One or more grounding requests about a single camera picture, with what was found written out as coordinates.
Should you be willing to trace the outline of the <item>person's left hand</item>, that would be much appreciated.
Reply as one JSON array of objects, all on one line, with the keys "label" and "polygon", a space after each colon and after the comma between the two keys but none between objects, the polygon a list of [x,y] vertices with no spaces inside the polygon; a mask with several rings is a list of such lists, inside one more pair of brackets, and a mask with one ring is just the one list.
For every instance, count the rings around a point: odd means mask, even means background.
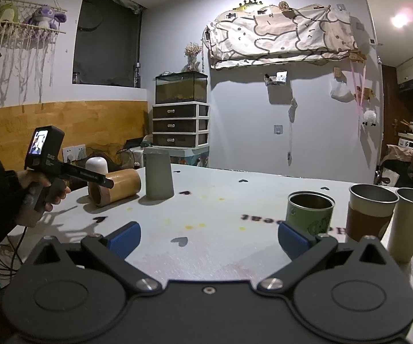
[{"label": "person's left hand", "polygon": [[70,193],[70,188],[65,186],[62,190],[55,191],[56,196],[43,202],[44,208],[41,208],[39,201],[44,189],[50,191],[51,182],[40,172],[33,170],[23,170],[17,172],[20,185],[24,189],[24,200],[22,209],[16,219],[17,225],[34,228],[44,212],[51,212],[54,205],[59,204]]}]

